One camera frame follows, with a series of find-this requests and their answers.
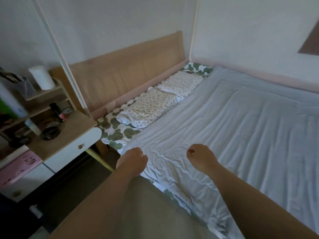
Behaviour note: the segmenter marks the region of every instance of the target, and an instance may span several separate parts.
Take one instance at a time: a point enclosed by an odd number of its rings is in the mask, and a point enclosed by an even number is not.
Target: wooden headboard
[[[70,69],[92,113],[183,60],[183,38],[179,31],[72,64]],[[61,77],[61,67],[52,69],[50,73],[58,79],[66,78],[65,74],[64,78]]]

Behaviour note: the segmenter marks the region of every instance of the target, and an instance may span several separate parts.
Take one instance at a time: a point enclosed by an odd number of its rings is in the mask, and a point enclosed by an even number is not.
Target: fist
[[[123,170],[132,178],[139,176],[145,169],[148,161],[140,148],[132,148],[123,154],[116,164],[116,169]]]
[[[215,154],[202,144],[193,144],[187,150],[186,156],[195,169],[208,174],[219,163]]]

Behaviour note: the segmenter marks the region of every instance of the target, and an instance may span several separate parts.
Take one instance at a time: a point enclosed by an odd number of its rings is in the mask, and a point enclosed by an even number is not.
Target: paper towel roll
[[[44,66],[34,66],[29,68],[29,71],[42,90],[49,90],[55,87],[54,81]]]

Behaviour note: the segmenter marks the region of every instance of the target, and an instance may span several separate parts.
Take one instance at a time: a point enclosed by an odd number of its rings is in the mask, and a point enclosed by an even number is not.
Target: dark floor
[[[110,151],[105,160],[115,167],[119,154]],[[37,208],[44,214],[45,224],[54,229],[75,209],[92,191],[94,191],[111,172],[92,157],[71,173],[69,177],[50,189],[38,202]]]

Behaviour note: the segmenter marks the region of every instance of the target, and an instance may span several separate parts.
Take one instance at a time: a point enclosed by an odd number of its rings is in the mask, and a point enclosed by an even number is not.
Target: bed
[[[217,66],[148,127],[116,122],[121,109],[183,69],[181,43],[179,32],[71,67],[91,116],[99,118],[102,141],[115,142],[121,154],[140,147],[149,158],[142,176],[220,238],[243,236],[213,182],[187,160],[194,143],[208,145],[223,166],[319,233],[319,94]],[[110,57],[123,67],[102,65]],[[87,87],[92,71],[99,75]],[[117,129],[125,138],[120,145],[118,133],[109,139]]]

